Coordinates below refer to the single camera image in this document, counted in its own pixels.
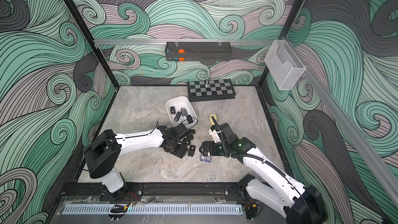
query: label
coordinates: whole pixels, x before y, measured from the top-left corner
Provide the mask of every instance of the label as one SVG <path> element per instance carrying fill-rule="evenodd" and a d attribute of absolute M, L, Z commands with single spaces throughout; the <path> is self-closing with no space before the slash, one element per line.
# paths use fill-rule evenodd
<path fill-rule="evenodd" d="M 200 154 L 200 161 L 204 161 L 204 162 L 211 162 L 211 156 L 205 157 L 203 156 L 203 154 Z"/>

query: black and white chessboard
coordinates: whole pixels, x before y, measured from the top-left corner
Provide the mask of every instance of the black and white chessboard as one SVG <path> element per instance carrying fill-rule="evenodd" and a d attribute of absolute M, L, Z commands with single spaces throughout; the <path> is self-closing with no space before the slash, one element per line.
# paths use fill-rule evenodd
<path fill-rule="evenodd" d="M 219 99 L 234 99 L 235 90 L 229 79 L 188 82 L 188 99 L 194 101 L 212 101 Z"/>

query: marble floor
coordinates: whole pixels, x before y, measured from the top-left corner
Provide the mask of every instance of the marble floor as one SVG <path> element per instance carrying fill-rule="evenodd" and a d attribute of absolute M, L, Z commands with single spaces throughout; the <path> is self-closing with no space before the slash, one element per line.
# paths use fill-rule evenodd
<path fill-rule="evenodd" d="M 147 148 L 120 156 L 115 167 L 127 182 L 237 182 L 247 173 L 260 178 L 237 159 L 212 157 L 210 163 L 200 161 L 199 147 L 210 141 L 209 115 L 215 113 L 219 124 L 229 123 L 239 138 L 247 137 L 272 162 L 283 169 L 281 158 L 269 129 L 255 87 L 234 87 L 235 99 L 192 102 L 198 116 L 194 127 L 196 134 L 191 144 L 195 155 L 183 159 L 164 152 L 162 148 Z M 171 126 L 165 107 L 166 101 L 187 97 L 187 88 L 169 87 L 121 87 L 102 130 L 115 133 L 134 133 L 152 130 L 159 125 Z M 78 182 L 96 182 L 88 172 L 82 171 Z"/>

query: white ventilation strip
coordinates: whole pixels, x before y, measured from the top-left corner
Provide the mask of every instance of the white ventilation strip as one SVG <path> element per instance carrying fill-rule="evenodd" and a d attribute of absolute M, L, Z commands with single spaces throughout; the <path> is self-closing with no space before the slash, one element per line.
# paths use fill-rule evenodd
<path fill-rule="evenodd" d="M 114 204 L 67 204 L 62 214 L 112 214 Z M 126 214 L 233 214 L 242 215 L 236 204 L 148 204 L 133 206 Z"/>

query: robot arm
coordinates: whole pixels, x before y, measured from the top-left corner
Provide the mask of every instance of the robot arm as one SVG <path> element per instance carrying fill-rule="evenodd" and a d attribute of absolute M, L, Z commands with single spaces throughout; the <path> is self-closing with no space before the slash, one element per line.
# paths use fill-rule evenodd
<path fill-rule="evenodd" d="M 99 179 L 114 193 L 125 186 L 123 177 L 114 167 L 117 158 L 128 152 L 148 147 L 162 147 L 177 157 L 184 157 L 195 130 L 188 130 L 184 124 L 168 128 L 160 126 L 152 131 L 133 134 L 115 134 L 105 130 L 84 150 L 84 157 L 90 177 Z"/>
<path fill-rule="evenodd" d="M 204 156 L 236 158 L 260 175 L 271 187 L 247 174 L 238 182 L 240 196 L 257 199 L 286 218 L 287 223 L 319 224 L 326 219 L 321 193 L 306 187 L 281 171 L 247 138 L 239 139 L 227 123 L 214 126 L 209 133 L 215 141 L 205 141 L 199 151 Z"/>
<path fill-rule="evenodd" d="M 236 158 L 271 186 L 246 175 L 238 182 L 238 190 L 244 200 L 253 198 L 263 202 L 285 217 L 289 224 L 320 224 L 326 219 L 318 189 L 312 185 L 306 187 L 281 171 L 254 143 L 247 138 L 239 139 L 227 123 L 219 126 L 215 119 L 213 121 L 215 125 L 209 132 L 215 141 L 203 142 L 199 151 L 204 156 Z M 134 134 L 114 134 L 112 130 L 106 130 L 84 151 L 90 177 L 100 179 L 109 192 L 120 192 L 126 184 L 114 167 L 119 156 L 147 147 L 162 147 L 165 152 L 182 158 L 190 144 L 189 138 L 185 138 L 194 133 L 182 123 L 177 127 L 160 126 Z"/>

